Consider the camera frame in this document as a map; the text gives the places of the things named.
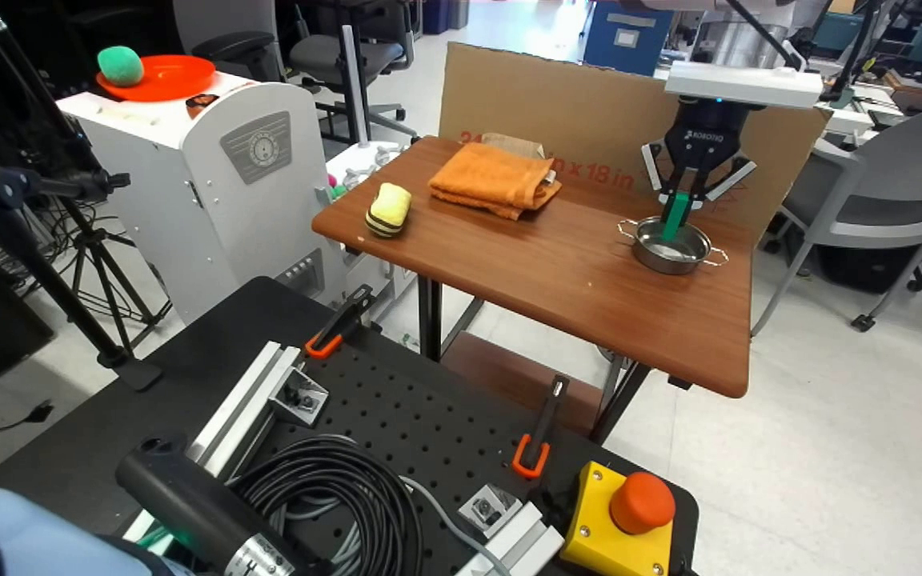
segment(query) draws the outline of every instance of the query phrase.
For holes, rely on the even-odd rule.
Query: floor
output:
[[[397,99],[408,125],[434,134],[445,40],[497,44],[545,56],[578,54],[582,3],[472,0],[463,32],[424,36],[405,74],[389,74],[371,103]],[[137,284],[160,302],[137,253],[118,248]],[[757,257],[756,307],[785,263]],[[58,330],[54,342],[0,378],[0,421],[52,398],[58,412],[109,384],[90,347],[59,314],[33,302]],[[752,339],[752,386],[741,401],[676,391],[657,374],[634,401],[607,448],[697,497],[695,570],[715,576],[912,576],[922,572],[922,293],[902,293],[869,334],[846,321],[867,293],[799,278],[769,330]],[[414,342],[414,293],[383,321]],[[179,334],[169,316],[140,351]],[[582,380],[606,357],[578,339],[486,307],[472,334]],[[0,462],[39,434],[0,434]]]

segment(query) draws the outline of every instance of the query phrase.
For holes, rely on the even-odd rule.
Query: table leg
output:
[[[623,369],[620,380],[617,380],[617,391],[607,398],[607,404],[602,407],[590,438],[594,445],[602,445],[610,430],[617,424],[620,412],[626,410],[626,404],[634,401],[634,394],[644,386],[650,374],[650,366],[638,363],[629,369]]]
[[[418,275],[418,351],[437,363],[441,284]]]

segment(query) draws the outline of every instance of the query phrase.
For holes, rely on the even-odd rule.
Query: pegboard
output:
[[[404,363],[364,356],[344,347],[328,363],[306,366],[304,371],[328,391],[315,424],[310,430],[290,416],[277,416],[245,467],[255,467],[312,434],[348,434],[388,469],[424,482],[452,512],[454,525],[472,533],[472,528],[458,514],[458,507],[482,482],[501,486],[520,500],[529,497],[532,486],[513,476],[509,458],[518,434],[533,424],[533,412],[505,407],[481,391],[467,391],[447,371],[437,371],[441,378],[427,378],[434,371],[415,374],[408,371],[408,363],[418,357],[405,356]],[[548,492],[572,488],[586,458],[607,462],[620,469],[638,469],[626,462],[613,462],[590,438],[554,430],[554,458],[541,486]],[[414,502],[423,533],[423,572],[447,576],[459,570],[472,550],[445,528],[424,500],[414,497]],[[341,512],[295,528],[295,533],[312,550],[334,555],[344,528],[348,523]],[[551,564],[545,572],[582,570]]]

